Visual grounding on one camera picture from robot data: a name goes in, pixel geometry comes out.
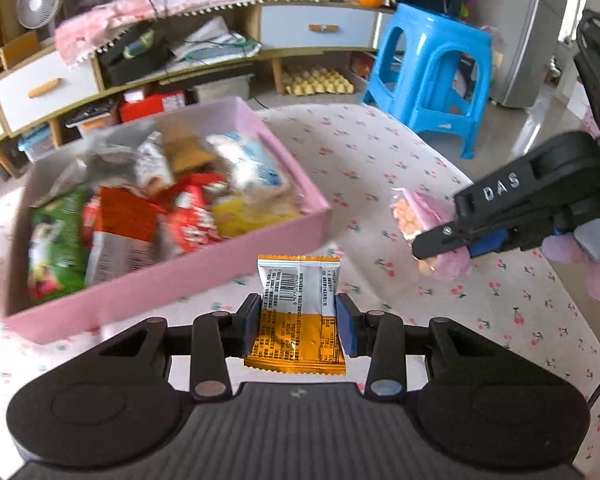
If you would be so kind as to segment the wooden tv cabinet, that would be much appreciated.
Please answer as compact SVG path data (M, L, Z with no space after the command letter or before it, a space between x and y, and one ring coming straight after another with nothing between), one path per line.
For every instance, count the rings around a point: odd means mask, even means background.
M179 32L185 26L199 27L217 15L241 34L260 42L253 62L270 62L278 93L283 93L285 58L317 56L328 52L372 52L378 49L382 26L391 10L365 9L352 2L289 0L263 1L201 9L192 14L171 16L163 28ZM140 69L125 81L114 81L104 72L100 48L84 60L66 64L54 47L32 54L11 70L0 73L0 144L6 138L51 122L87 103L157 81L174 84L196 73L211 73L235 66L235 61L210 61L199 65L160 62L144 54Z

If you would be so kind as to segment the yellow snack packet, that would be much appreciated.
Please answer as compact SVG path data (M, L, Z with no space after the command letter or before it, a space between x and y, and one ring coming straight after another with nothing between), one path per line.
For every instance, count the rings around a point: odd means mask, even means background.
M239 195L218 198L211 206L211 213L220 237L224 238L235 238L302 215L292 198L247 203Z

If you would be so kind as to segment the green cartoon snack bag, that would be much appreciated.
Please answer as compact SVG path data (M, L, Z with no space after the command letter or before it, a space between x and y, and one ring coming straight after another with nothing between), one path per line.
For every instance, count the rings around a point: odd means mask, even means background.
M84 289L88 249L83 211L90 198L91 192L79 186L32 209L27 284L34 304Z

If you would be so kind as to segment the clear rice cracker packet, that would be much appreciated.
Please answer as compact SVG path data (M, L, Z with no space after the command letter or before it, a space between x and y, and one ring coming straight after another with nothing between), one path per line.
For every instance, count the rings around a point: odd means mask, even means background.
M84 153L76 155L79 184L96 184L120 180L134 184L136 151L127 145L98 140Z

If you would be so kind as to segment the red orange packet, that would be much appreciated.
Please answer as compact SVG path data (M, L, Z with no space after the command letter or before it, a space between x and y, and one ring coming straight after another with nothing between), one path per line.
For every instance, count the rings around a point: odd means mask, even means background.
M156 263L158 210L126 188L101 188L85 286L109 282Z

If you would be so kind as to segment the pink wafer snack packet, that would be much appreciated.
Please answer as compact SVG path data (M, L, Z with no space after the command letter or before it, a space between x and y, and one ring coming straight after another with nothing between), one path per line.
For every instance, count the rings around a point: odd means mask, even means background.
M394 188L391 202L393 219L411 252L417 235L429 231L443 223L449 222L452 217L443 207L440 200L427 194L409 191L406 188ZM418 272L430 278L442 281L452 281L464 278L472 270L467 248L454 249L426 259L413 257Z

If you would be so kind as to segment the small white desk fan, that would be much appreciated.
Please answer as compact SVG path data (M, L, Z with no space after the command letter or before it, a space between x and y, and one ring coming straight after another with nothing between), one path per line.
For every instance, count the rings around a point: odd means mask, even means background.
M55 24L64 0L17 0L18 22L26 29Z

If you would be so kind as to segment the red snack packet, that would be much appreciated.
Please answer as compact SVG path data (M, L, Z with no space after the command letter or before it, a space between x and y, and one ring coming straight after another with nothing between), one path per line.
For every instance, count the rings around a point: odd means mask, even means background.
M82 211L82 240L87 248L93 246L93 235L100 211L100 196L94 194Z
M182 252L198 252L222 240L204 197L204 189L225 184L222 174L189 174L182 177L171 191L175 193L173 207L166 215L166 227L175 245Z

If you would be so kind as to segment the orange small snack packet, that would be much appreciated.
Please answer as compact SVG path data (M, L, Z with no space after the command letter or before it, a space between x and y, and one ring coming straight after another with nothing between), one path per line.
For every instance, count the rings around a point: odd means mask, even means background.
M338 337L337 257L258 257L259 330L245 366L283 374L346 374Z

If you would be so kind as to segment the silver cookie snack bag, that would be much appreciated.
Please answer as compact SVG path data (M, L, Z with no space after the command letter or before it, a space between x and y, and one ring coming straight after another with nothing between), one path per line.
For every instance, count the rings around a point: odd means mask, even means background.
M137 186L154 196L174 185L174 177L163 151L162 133L152 132L135 151L134 174Z

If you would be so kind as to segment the pink cherry cloth on cabinet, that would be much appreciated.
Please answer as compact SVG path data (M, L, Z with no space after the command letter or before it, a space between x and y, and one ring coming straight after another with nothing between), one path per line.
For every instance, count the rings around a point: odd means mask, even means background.
M159 18L205 14L234 6L269 1L317 0L114 0L62 22L54 32L54 47L68 64L81 62L109 46L131 26Z

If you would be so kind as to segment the cherry print tablecloth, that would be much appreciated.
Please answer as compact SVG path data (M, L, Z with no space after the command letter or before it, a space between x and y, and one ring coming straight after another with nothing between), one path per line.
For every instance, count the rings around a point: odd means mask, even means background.
M79 154L136 145L153 131L199 136L222 159L239 153L240 140L258 140L287 169L300 214L34 304L32 206ZM22 464L6 411L27 382L148 316L189 325L211 311L234 312L260 292L262 258L309 256L340 260L337 287L362 310L408 325L452 318L568 380L585 398L574 463L585 474L599 471L600 342L543 252L555 234L580 258L600 260L600 148L584 132L480 184L366 105L254 112L228 99L63 148L0 199L0 474Z

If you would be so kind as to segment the brown biscuit clear packet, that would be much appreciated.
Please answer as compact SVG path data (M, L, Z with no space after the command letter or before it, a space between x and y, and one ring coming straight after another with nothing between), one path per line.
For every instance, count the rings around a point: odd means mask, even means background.
M215 153L207 150L196 136L189 136L166 144L163 147L163 153L174 174L197 170L218 158Z

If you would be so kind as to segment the pink cardboard box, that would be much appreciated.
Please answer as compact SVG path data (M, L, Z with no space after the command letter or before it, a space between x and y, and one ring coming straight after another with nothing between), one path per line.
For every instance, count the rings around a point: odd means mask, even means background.
M304 255L332 210L241 99L129 122L36 162L9 257L6 326L37 344Z

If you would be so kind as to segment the white blue bread packet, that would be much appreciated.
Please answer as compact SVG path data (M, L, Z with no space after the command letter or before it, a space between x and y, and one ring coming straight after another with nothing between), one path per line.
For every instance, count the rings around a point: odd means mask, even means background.
M226 132L205 139L230 170L230 184L238 192L277 196L288 188L288 179L264 145L249 134Z

